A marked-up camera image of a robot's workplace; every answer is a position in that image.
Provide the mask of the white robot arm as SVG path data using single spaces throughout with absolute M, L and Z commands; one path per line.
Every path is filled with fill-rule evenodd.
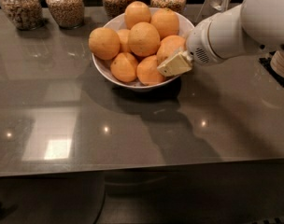
M 211 65 L 233 57 L 274 52 L 271 68 L 284 77 L 284 0 L 244 0 L 199 22 L 186 48 L 158 66 L 165 77 L 181 75 L 194 63 Z

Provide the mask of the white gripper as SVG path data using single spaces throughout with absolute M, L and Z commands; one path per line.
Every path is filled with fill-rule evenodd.
M 222 63 L 223 59 L 213 50 L 209 39 L 211 19 L 198 23 L 188 34 L 187 50 L 179 50 L 163 61 L 158 71 L 165 77 L 173 77 L 192 70 L 193 60 L 201 65 Z

